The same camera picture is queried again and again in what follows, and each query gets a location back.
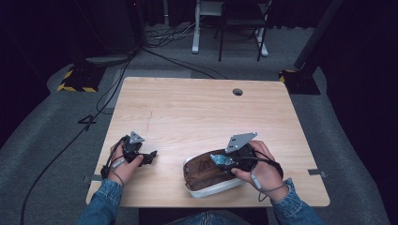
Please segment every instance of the desk leg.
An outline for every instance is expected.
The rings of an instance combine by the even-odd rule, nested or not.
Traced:
[[[255,33],[255,38],[257,38],[257,43],[258,43],[259,48],[261,46],[261,39],[263,36],[263,32],[264,32],[264,29],[262,28],[258,32]],[[266,47],[265,43],[263,44],[263,49],[261,49],[261,55],[264,57],[268,56],[268,51],[267,51],[267,47]]]
[[[199,53],[199,33],[200,33],[200,0],[196,0],[195,10],[195,31],[193,34],[192,53]]]

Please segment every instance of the finger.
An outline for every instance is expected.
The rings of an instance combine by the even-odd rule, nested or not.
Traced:
[[[135,170],[135,168],[137,168],[141,164],[143,159],[144,159],[143,155],[138,155],[131,163],[128,164],[128,167],[131,170]]]
[[[267,157],[269,157],[271,160],[275,160],[275,157],[269,152],[268,147],[266,146],[265,143],[257,140],[250,141],[250,145],[254,148],[254,150],[263,153]],[[258,157],[263,158],[264,156],[261,156],[261,154],[256,153]]]
[[[237,178],[242,179],[244,181],[247,181],[247,182],[252,181],[250,174],[248,172],[242,171],[241,169],[233,168],[231,170],[231,173],[233,173]]]
[[[115,152],[113,155],[113,159],[123,156],[123,142],[121,142],[118,146],[116,146],[116,144],[115,144],[114,148],[115,147],[116,147],[116,149],[115,149]]]

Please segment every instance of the person's right hand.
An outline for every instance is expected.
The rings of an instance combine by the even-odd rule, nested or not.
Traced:
[[[253,140],[249,142],[249,144],[254,148],[255,151],[258,151],[266,155],[270,159],[275,160],[274,156],[269,152],[267,146],[263,142]],[[263,155],[259,153],[255,154],[257,155],[258,158],[265,158]],[[251,178],[251,174],[249,172],[242,171],[241,169],[238,168],[233,168],[231,172],[236,177],[249,182],[250,184],[252,184],[254,188],[256,188]],[[270,190],[280,187],[284,184],[284,181],[282,180],[281,176],[279,175],[275,167],[269,165],[266,162],[258,161],[252,173],[259,181],[262,189]],[[288,187],[284,186],[265,194],[267,194],[274,202],[277,202],[281,200],[284,196],[286,196],[288,191],[289,191]]]
[[[120,159],[123,158],[123,142],[120,143],[119,146],[113,146],[116,148],[114,155],[112,156],[112,161],[114,163],[118,162]],[[111,172],[109,172],[108,179],[116,181],[119,185],[124,186],[126,185],[134,175],[135,170],[143,161],[144,156],[139,155],[136,157],[131,163],[124,161],[115,169],[111,166]]]

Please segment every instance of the wrist strap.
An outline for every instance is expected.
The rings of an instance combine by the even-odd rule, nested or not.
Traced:
[[[286,184],[283,182],[283,184],[281,185],[281,186],[279,186],[279,187],[276,187],[276,188],[273,188],[273,189],[262,189],[262,188],[260,188],[259,190],[261,191],[261,192],[263,192],[263,193],[268,193],[268,192],[272,192],[272,191],[274,191],[274,190],[277,190],[277,189],[279,189],[279,188],[283,188],[283,187],[285,187],[286,186]]]
[[[117,173],[114,172],[114,171],[111,171],[111,173],[112,173],[113,175],[115,175],[117,178],[119,178],[120,182],[122,183],[122,187],[124,187],[124,182],[123,182],[122,178],[121,178],[119,175],[117,175]]]

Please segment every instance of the chair leg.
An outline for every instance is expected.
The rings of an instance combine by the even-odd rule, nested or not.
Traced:
[[[260,49],[258,50],[257,61],[260,61],[261,51],[263,50],[264,41],[266,39],[266,32],[267,32],[267,27],[265,26],[263,30],[263,36],[261,38]]]
[[[223,31],[224,31],[224,27],[222,27],[222,37],[220,38],[219,62],[221,62],[221,60],[222,60],[222,42],[223,42]]]

